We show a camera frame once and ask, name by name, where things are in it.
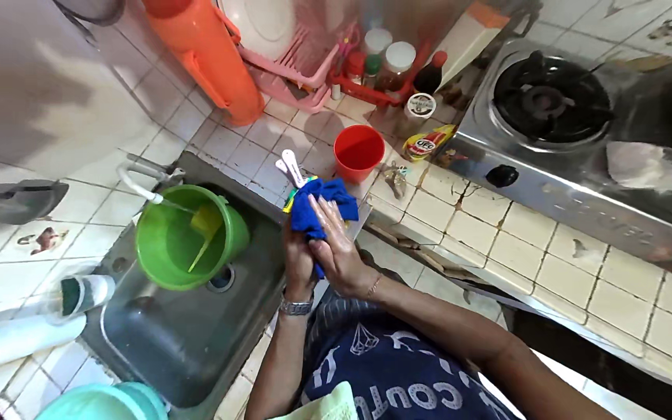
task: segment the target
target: red bottle cap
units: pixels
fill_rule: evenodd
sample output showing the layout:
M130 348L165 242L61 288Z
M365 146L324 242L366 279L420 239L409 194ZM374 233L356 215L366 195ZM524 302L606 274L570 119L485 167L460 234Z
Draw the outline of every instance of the red bottle cap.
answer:
M349 56L346 57L344 70L347 74L350 75L360 75L364 73L364 60L366 58L367 55L361 51L354 51L350 53Z
M445 61L447 61L447 53L444 51L438 51L432 56L432 65L435 67L442 67Z

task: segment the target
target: kitchen sink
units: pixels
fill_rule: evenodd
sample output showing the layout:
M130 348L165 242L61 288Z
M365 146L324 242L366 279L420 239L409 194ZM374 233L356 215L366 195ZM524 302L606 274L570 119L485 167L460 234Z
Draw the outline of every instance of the kitchen sink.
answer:
M285 215L189 152L184 181L227 198L251 243L216 278L190 291L147 279L129 226L96 273L117 281L113 298L87 314L84 340L123 380L141 380L172 406L171 418L210 418L271 319L284 285Z

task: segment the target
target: stove knob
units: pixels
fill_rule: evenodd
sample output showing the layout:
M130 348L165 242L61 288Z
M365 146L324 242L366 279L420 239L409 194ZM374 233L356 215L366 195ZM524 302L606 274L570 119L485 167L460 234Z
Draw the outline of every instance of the stove knob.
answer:
M508 165L500 165L486 174L486 180L497 188L511 186L518 180L518 170Z

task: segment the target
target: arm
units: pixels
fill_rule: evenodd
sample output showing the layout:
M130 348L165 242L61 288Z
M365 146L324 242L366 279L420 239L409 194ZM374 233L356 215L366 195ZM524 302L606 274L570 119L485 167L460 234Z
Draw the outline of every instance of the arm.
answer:
M313 257L301 234L285 226L287 289L285 298L290 302L310 301L315 281L312 281ZM303 376L303 349L306 316L278 313L274 336L258 370L250 392L245 420L263 420L290 412L297 398L296 392Z
M380 276L361 262L333 203L310 198L328 235L310 243L341 295L373 301L457 359L470 359L527 418L614 418L556 376L518 337L493 321Z

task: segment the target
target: person's left hand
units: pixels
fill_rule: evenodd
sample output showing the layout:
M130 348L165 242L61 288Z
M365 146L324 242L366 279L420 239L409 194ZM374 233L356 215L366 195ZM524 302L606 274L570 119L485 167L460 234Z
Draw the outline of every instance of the person's left hand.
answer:
M284 228L284 247L287 274L285 298L290 302L309 302L315 287L313 254L305 242L305 235L292 232L288 220Z

